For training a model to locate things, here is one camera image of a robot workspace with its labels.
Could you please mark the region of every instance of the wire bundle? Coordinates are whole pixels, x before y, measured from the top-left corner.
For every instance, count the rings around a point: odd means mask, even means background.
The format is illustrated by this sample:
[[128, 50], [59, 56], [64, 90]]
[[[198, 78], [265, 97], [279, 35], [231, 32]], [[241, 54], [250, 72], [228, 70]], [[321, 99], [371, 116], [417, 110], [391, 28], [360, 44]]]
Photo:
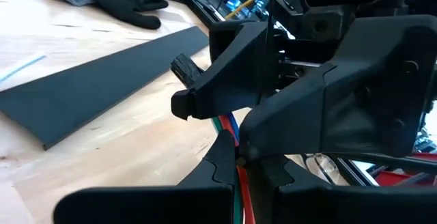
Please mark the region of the wire bundle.
[[[222, 129], [228, 130], [234, 136], [235, 146], [239, 146], [238, 125], [232, 113], [229, 115], [220, 115], [212, 118], [212, 123], [214, 124], [217, 132], [220, 132]], [[241, 167], [237, 167], [237, 174], [238, 177], [236, 178], [236, 186], [239, 185], [240, 188], [237, 187], [235, 189], [234, 223], [239, 224], [243, 222], [242, 209], [244, 209], [245, 224], [255, 224], [255, 215], [253, 214], [246, 170]]]

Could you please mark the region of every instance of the red wire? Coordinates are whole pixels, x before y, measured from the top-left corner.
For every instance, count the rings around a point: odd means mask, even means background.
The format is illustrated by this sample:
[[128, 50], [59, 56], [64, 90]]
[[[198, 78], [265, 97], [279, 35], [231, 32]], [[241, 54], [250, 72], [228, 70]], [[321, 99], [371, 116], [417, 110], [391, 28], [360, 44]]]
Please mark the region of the red wire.
[[[235, 132], [232, 129], [231, 122], [225, 115], [220, 115], [218, 117], [221, 122], [221, 126], [223, 129], [228, 130], [231, 132], [232, 136], [234, 136], [235, 145], [237, 146], [238, 142], [236, 141]], [[246, 170], [237, 167], [238, 177], [240, 178], [240, 187], [241, 187], [241, 193], [243, 198], [243, 206], [244, 206], [244, 215], [245, 215], [245, 223], [246, 224], [255, 224], [255, 215], [253, 214], [253, 208], [252, 208], [252, 200], [251, 200], [251, 194], [249, 192], [249, 183], [247, 181], [247, 174]]]

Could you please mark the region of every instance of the wood grain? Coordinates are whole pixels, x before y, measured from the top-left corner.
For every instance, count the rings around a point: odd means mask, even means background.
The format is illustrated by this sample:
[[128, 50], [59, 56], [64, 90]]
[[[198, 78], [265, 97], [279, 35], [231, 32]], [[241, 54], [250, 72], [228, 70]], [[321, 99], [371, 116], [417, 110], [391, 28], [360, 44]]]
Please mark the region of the wood grain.
[[[0, 83], [0, 90], [193, 25], [208, 32], [180, 3], [170, 1], [151, 14], [161, 18], [159, 30], [123, 23], [92, 5], [0, 0], [0, 74], [34, 55], [46, 56]], [[206, 68], [208, 48], [193, 59]], [[51, 223], [55, 204], [86, 187], [177, 184], [216, 136], [211, 121], [172, 116], [170, 97], [180, 89], [168, 72], [46, 152], [0, 113], [0, 223]], [[247, 111], [236, 112], [237, 120]]]

